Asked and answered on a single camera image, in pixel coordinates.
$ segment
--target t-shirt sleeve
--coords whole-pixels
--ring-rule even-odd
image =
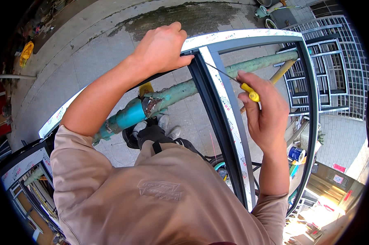
[[[260,221],[274,244],[281,244],[283,241],[287,210],[288,194],[282,194],[265,196],[251,212]]]
[[[55,135],[51,153],[54,201],[58,213],[89,198],[105,182],[112,164],[92,146],[92,137],[74,133],[64,125]]]

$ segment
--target beige t-shirt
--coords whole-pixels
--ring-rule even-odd
[[[54,201],[72,244],[282,242],[287,195],[249,213],[210,164],[181,145],[148,140],[133,167],[112,167],[92,138],[63,125],[51,154]]]

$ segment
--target yellow screwdriver handle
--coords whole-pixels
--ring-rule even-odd
[[[248,96],[250,97],[250,99],[254,102],[259,102],[259,95],[256,91],[254,91],[254,89],[250,88],[249,85],[242,83],[242,85],[240,85],[241,89],[243,89],[244,91],[248,92]]]

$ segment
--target yellow bag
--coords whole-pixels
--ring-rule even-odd
[[[25,44],[25,47],[24,49],[22,50],[22,53],[21,53],[21,58],[20,58],[20,66],[22,68],[25,67],[26,65],[26,61],[29,59],[30,55],[32,54],[33,52],[33,47],[35,45],[33,44],[32,41],[29,41],[27,44]]]

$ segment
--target pavement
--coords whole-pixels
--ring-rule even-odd
[[[85,7],[57,30],[22,70],[22,74],[38,75],[38,78],[36,81],[21,80],[13,92],[13,124],[9,137],[13,151],[22,147],[21,140],[30,143],[38,139],[38,131],[52,114],[79,90],[131,54],[148,28],[177,20],[182,22],[189,37],[214,31],[262,28],[263,21],[254,18],[256,7],[248,5],[255,4],[254,1],[228,2],[184,4],[185,1],[161,0],[127,1],[126,5],[126,1],[121,1],[120,7],[114,8],[112,1],[99,0]],[[221,59],[228,66],[272,55],[279,49],[279,45],[253,47],[223,54]],[[255,74],[269,79],[276,70],[270,66]],[[151,83],[158,91],[190,78],[188,68],[183,67]],[[242,91],[236,83],[232,86],[236,95]],[[284,80],[280,79],[275,86],[288,100]],[[127,92],[109,116],[123,109],[137,95],[136,89]],[[180,125],[180,137],[190,140],[202,154],[214,156],[221,153],[199,94],[170,106],[167,113],[170,115],[169,130]],[[245,114],[242,118],[246,125]],[[261,162],[263,153],[245,128],[251,159]],[[293,131],[288,132],[286,138],[292,134]],[[132,166],[139,150],[128,148],[121,134],[111,138],[102,140],[96,149],[115,167]]]

